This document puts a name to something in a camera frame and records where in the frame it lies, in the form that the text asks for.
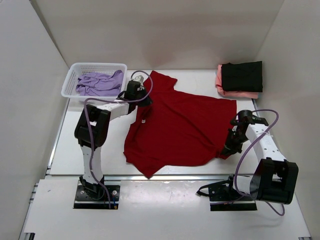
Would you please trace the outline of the red t-shirt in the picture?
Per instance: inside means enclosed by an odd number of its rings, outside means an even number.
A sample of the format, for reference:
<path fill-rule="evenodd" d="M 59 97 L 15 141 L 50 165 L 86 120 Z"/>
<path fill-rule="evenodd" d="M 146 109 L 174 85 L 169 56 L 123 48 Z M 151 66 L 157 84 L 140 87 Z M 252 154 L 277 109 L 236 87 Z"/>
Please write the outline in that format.
<path fill-rule="evenodd" d="M 151 178 L 165 166 L 197 167 L 223 153 L 236 100 L 174 89 L 177 79 L 152 71 L 144 82 L 152 104 L 138 107 L 124 142 L 126 162 Z"/>

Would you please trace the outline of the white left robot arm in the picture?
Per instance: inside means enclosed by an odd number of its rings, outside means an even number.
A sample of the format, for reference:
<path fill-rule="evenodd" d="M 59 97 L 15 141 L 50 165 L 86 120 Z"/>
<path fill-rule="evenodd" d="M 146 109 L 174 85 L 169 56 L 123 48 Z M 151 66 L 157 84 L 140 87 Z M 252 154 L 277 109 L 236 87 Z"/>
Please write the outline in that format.
<path fill-rule="evenodd" d="M 149 92 L 139 75 L 128 82 L 126 90 L 116 101 L 108 103 L 104 109 L 85 104 L 75 127 L 74 136 L 83 155 L 84 174 L 79 178 L 84 190 L 93 199 L 104 195 L 104 175 L 101 167 L 101 147 L 108 135 L 110 121 L 129 115 L 138 107 L 152 104 Z"/>

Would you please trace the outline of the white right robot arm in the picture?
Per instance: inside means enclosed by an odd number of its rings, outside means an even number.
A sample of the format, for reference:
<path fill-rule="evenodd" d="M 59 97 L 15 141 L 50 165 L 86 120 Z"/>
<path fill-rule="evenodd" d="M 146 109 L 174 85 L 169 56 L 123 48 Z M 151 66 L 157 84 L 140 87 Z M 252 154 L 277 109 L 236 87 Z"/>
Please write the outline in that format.
<path fill-rule="evenodd" d="M 224 187 L 224 195 L 236 200 L 241 195 L 254 201 L 289 205 L 294 196 L 299 168 L 280 152 L 270 135 L 274 123 L 269 124 L 254 111 L 241 110 L 230 121 L 232 128 L 224 143 L 222 156 L 236 153 L 241 158 L 233 175 L 232 183 Z M 259 163 L 252 176 L 241 176 L 239 170 L 250 150 Z"/>

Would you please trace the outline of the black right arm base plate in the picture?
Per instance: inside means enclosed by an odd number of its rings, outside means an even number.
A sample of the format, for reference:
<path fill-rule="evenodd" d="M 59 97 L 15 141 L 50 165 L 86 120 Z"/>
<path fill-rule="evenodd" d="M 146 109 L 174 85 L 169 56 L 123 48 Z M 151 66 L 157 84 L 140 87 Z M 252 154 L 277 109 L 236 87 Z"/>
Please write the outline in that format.
<path fill-rule="evenodd" d="M 233 189 L 234 175 L 227 179 L 201 186 L 196 195 L 209 198 L 211 212 L 257 211 L 256 203 Z"/>

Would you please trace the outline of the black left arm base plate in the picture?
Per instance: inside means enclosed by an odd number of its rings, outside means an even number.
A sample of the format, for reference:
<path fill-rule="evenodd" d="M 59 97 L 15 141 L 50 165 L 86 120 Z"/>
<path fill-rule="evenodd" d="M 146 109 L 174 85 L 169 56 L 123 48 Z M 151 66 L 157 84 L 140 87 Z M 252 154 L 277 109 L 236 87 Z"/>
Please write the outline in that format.
<path fill-rule="evenodd" d="M 117 182 L 111 182 L 111 184 L 105 185 L 109 193 L 108 197 L 104 188 L 100 190 L 98 194 L 88 194 L 89 191 L 78 181 L 73 208 L 86 210 L 118 210 L 121 186 L 116 183 Z"/>

